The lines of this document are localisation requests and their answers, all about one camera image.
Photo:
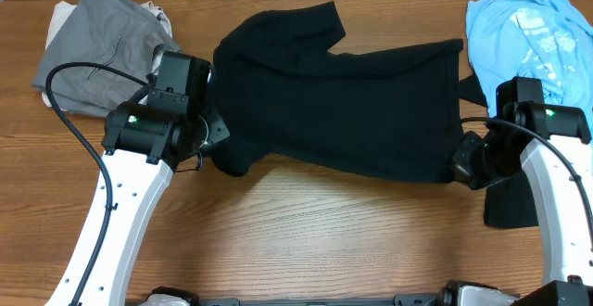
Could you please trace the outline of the black t-shirt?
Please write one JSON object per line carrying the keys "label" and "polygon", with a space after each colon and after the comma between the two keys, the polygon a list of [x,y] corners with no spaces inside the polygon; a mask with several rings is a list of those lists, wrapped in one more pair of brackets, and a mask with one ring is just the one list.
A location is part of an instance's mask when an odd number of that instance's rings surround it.
{"label": "black t-shirt", "polygon": [[342,172],[449,183],[463,130],[460,39],[361,55],[334,3],[265,11],[215,49],[210,89],[229,136],[214,165],[244,176],[275,153]]}

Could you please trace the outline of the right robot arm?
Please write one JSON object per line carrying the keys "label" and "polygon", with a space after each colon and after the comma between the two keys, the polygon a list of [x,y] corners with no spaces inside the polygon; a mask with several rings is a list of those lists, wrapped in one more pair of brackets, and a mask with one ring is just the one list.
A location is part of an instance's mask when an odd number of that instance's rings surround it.
{"label": "right robot arm", "polygon": [[515,77],[496,90],[488,132],[468,132],[452,157],[458,181],[472,190],[524,172],[542,239],[542,286],[524,297],[453,283],[441,305],[589,305],[592,302],[591,134],[580,108],[549,105],[538,79]]}

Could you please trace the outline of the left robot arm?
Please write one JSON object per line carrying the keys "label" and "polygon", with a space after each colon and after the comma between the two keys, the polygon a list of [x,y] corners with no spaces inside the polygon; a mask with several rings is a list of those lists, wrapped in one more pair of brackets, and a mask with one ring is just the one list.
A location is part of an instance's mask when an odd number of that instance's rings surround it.
{"label": "left robot arm", "polygon": [[166,52],[154,83],[142,83],[105,121],[98,154],[58,106],[47,75],[50,105],[97,164],[95,195],[51,305],[123,305],[146,228],[180,162],[201,158],[229,135],[220,114],[204,105],[211,64]]}

